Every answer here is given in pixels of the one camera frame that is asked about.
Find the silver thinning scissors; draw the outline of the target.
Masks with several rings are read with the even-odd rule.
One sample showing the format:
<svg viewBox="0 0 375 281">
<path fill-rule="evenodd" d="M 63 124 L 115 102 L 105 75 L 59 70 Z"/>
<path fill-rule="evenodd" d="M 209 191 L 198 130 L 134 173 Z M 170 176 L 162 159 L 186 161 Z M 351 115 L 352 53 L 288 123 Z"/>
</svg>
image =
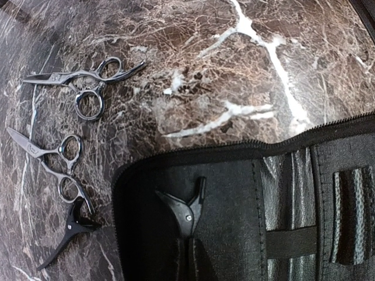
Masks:
<svg viewBox="0 0 375 281">
<path fill-rule="evenodd" d="M 108 77 L 104 77 L 104 70 L 107 65 L 116 64 L 118 66 L 117 71 Z M 143 61 L 137 66 L 125 70 L 123 68 L 122 60 L 118 57 L 108 57 L 104 59 L 95 70 L 76 70 L 73 72 L 52 72 L 43 74 L 34 74 L 27 76 L 23 79 L 24 83 L 36 84 L 36 85 L 50 85 L 50 86 L 64 86 L 69 87 L 76 93 L 74 109 L 79 118 L 85 121 L 96 121 L 100 119 L 104 110 L 105 103 L 103 97 L 103 91 L 107 84 L 117 83 L 124 81 L 132 77 L 137 72 L 141 71 L 146 66 L 146 62 Z M 85 79 L 92 83 L 91 88 L 78 88 L 74 85 L 74 80 Z M 98 101 L 98 111 L 92 115 L 86 115 L 81 110 L 81 101 L 88 96 L 96 97 Z"/>
</svg>

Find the silver straight scissors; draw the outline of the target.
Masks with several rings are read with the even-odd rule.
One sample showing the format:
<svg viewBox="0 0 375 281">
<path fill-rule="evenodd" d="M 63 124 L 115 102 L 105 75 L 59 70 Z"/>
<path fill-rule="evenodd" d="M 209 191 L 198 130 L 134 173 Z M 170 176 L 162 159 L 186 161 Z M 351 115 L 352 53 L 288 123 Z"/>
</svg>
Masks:
<svg viewBox="0 0 375 281">
<path fill-rule="evenodd" d="M 21 134 L 20 132 L 16 131 L 13 128 L 8 127 L 7 132 L 11 136 L 11 138 L 30 156 L 37 159 L 39 163 L 44 167 L 45 171 L 51 175 L 53 175 L 57 179 L 57 190 L 59 197 L 67 204 L 72 204 L 75 199 L 82 198 L 87 207 L 88 211 L 91 215 L 95 214 L 95 210 L 93 204 L 83 187 L 81 186 L 80 182 L 73 177 L 74 168 L 79 161 L 81 153 L 83 151 L 83 141 L 80 136 L 76 134 L 69 134 L 65 136 L 65 138 L 61 141 L 60 145 L 55 149 L 42 149 L 34 142 L 32 142 L 29 138 Z M 74 139 L 77 143 L 78 149 L 77 153 L 74 158 L 69 159 L 64 153 L 67 148 L 67 143 L 70 139 Z M 67 172 L 60 173 L 53 170 L 46 162 L 46 155 L 58 155 L 66 164 Z M 70 198 L 63 194 L 63 183 L 68 180 L 70 181 L 73 186 L 76 187 L 77 195 L 74 198 Z"/>
</svg>

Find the black zippered tool case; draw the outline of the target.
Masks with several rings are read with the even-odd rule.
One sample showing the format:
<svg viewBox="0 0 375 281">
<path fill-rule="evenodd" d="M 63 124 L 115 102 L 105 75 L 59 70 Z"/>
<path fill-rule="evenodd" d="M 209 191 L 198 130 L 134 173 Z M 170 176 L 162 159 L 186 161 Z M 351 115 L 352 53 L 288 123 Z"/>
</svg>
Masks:
<svg viewBox="0 0 375 281">
<path fill-rule="evenodd" d="M 125 280 L 178 280 L 178 226 L 155 192 L 190 201 L 201 176 L 202 280 L 374 279 L 373 113 L 280 143 L 178 149 L 121 166 L 112 210 Z"/>
</svg>

